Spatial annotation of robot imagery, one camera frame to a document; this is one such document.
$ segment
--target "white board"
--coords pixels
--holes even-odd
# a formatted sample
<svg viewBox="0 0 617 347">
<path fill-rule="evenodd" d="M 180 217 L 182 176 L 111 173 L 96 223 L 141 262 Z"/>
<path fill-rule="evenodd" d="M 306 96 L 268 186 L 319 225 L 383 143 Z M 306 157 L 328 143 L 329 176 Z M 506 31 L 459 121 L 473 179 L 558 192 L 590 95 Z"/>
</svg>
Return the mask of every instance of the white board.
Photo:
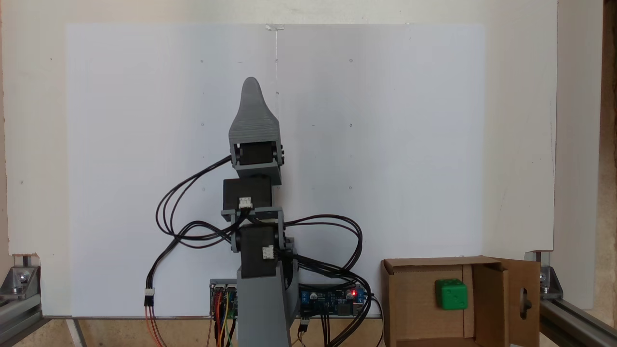
<svg viewBox="0 0 617 347">
<path fill-rule="evenodd" d="M 484 42 L 480 25 L 70 25 L 72 315 L 143 313 L 145 276 L 170 241 L 156 204 L 228 154 L 248 76 L 281 122 L 286 218 L 355 219 L 365 236 L 356 271 L 374 292 L 385 257 L 482 253 Z M 202 178 L 178 225 L 224 226 L 231 177 L 228 165 Z M 338 264 L 355 242 L 330 228 L 290 234 L 301 254 Z M 209 279 L 238 266 L 227 246 L 178 247 L 155 276 L 157 315 L 207 315 Z"/>
</svg>

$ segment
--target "green dice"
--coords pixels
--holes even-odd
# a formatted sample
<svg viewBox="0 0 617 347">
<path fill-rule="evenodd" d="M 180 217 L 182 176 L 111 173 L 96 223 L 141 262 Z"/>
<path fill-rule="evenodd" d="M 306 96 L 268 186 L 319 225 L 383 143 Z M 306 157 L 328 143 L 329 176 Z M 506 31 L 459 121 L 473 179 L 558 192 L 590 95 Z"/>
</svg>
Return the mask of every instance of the green dice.
<svg viewBox="0 0 617 347">
<path fill-rule="evenodd" d="M 435 281 L 437 305 L 444 310 L 464 310 L 467 308 L 467 286 L 457 280 Z"/>
</svg>

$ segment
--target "orange wire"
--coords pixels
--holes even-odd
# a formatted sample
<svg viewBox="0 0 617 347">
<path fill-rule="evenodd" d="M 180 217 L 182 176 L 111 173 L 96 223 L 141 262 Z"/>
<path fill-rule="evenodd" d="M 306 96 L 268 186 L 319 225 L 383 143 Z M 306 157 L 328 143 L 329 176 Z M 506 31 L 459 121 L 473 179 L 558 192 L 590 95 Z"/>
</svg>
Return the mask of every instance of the orange wire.
<svg viewBox="0 0 617 347">
<path fill-rule="evenodd" d="M 163 347 L 163 344 L 160 342 L 159 336 L 158 336 L 158 334 L 156 334 L 156 330 L 154 329 L 154 320 L 155 319 L 156 318 L 154 317 L 154 311 L 152 309 L 152 306 L 150 306 L 150 324 L 152 325 L 152 331 L 155 332 L 154 337 L 156 337 L 157 345 L 159 347 Z"/>
<path fill-rule="evenodd" d="M 146 327 L 148 328 L 148 332 L 150 333 L 150 336 L 152 337 L 154 343 L 156 343 L 156 345 L 158 346 L 159 344 L 156 342 L 156 338 L 154 337 L 154 333 L 150 329 L 150 323 L 148 322 L 148 307 L 144 306 L 144 312 L 146 313 Z"/>
<path fill-rule="evenodd" d="M 221 323 L 221 334 L 219 334 L 219 336 L 218 336 L 218 346 L 219 347 L 223 347 L 223 343 L 221 341 L 221 340 L 225 339 L 223 337 L 223 332 L 225 332 L 225 328 L 223 326 L 227 323 L 227 313 L 229 312 L 229 309 L 230 309 L 230 297 L 229 297 L 229 293 L 227 293 L 227 299 L 226 299 L 226 304 L 225 304 L 225 313 L 223 314 L 223 323 Z"/>
</svg>

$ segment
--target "red wire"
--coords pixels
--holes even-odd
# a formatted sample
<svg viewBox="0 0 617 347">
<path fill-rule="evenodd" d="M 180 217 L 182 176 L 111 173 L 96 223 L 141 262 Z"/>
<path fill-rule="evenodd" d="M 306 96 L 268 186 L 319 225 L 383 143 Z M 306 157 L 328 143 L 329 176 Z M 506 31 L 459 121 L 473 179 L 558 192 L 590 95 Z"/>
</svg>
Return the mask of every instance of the red wire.
<svg viewBox="0 0 617 347">
<path fill-rule="evenodd" d="M 218 293 L 217 294 L 217 303 L 216 303 L 216 305 L 214 305 L 214 316 L 217 319 L 217 324 L 214 326 L 215 327 L 215 329 L 214 329 L 214 332 L 215 332 L 214 338 L 217 341 L 217 347 L 221 346 L 221 343 L 220 343 L 220 341 L 218 340 L 218 337 L 217 337 L 217 336 L 219 336 L 219 332 L 216 329 L 217 326 L 218 326 L 219 329 L 222 328 L 221 326 L 219 326 L 220 324 L 218 323 L 218 321 L 219 321 L 219 319 L 218 319 L 218 312 L 219 312 L 220 305 L 221 305 L 221 294 Z"/>
<path fill-rule="evenodd" d="M 150 336 L 152 337 L 152 340 L 157 345 L 157 347 L 161 347 L 161 345 L 157 342 L 157 339 L 154 336 L 154 333 L 150 329 L 150 322 L 149 322 L 149 319 L 148 319 L 148 307 L 144 306 L 144 312 L 146 313 L 146 327 L 148 328 L 148 332 L 150 333 Z"/>
<path fill-rule="evenodd" d="M 154 317 L 154 312 L 152 311 L 152 306 L 151 306 L 151 307 L 150 307 L 150 324 L 152 325 L 152 331 L 153 331 L 153 332 L 156 332 L 155 327 L 154 327 L 154 320 L 155 320 L 155 319 L 156 319 L 156 317 Z M 159 340 L 159 336 L 158 336 L 158 334 L 156 334 L 156 333 L 155 333 L 155 334 L 154 334 L 154 337 L 156 337 L 156 342 L 157 342 L 157 345 L 158 345 L 159 347 L 163 347 L 163 344 L 162 344 L 162 343 L 160 342 L 160 340 Z"/>
</svg>

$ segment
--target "black wire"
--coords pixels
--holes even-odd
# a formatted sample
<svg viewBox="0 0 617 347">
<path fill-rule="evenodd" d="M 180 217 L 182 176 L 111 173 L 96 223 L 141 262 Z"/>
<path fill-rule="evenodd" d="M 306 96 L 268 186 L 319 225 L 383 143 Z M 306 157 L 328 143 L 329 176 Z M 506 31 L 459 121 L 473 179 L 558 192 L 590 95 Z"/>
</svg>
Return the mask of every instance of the black wire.
<svg viewBox="0 0 617 347">
<path fill-rule="evenodd" d="M 235 318 L 233 319 L 233 323 L 231 323 L 230 338 L 233 337 L 234 330 L 236 330 L 236 319 Z M 230 347 L 230 346 L 231 346 L 231 340 L 228 339 L 226 347 Z"/>
<path fill-rule="evenodd" d="M 379 341 L 377 342 L 377 345 L 375 346 L 379 347 L 381 346 L 381 342 L 384 340 L 384 330 L 386 329 L 386 325 L 384 323 L 384 311 L 383 309 L 381 309 L 381 304 L 379 303 L 379 300 L 377 300 L 377 298 L 372 296 L 371 300 L 373 300 L 377 304 L 377 307 L 379 308 L 379 315 L 381 316 L 381 336 L 379 338 Z"/>
<path fill-rule="evenodd" d="M 281 257 L 290 257 L 298 261 L 298 265 L 301 269 L 305 269 L 311 272 L 315 272 L 316 274 L 320 274 L 329 278 L 342 278 L 348 281 L 355 281 L 360 284 L 366 290 L 366 294 L 368 296 L 372 296 L 371 287 L 368 282 L 358 276 L 357 274 L 343 269 L 334 264 L 329 264 L 326 262 L 321 262 L 315 259 L 311 259 L 308 257 L 301 256 L 299 254 L 290 254 L 290 253 L 281 253 Z M 343 343 L 351 334 L 353 334 L 360 324 L 366 318 L 368 311 L 370 310 L 372 300 L 367 300 L 366 303 L 362 306 L 362 310 L 353 318 L 351 323 L 343 329 L 343 331 L 337 335 L 334 339 L 332 339 L 329 343 L 327 343 L 327 347 L 335 347 L 339 346 Z"/>
</svg>

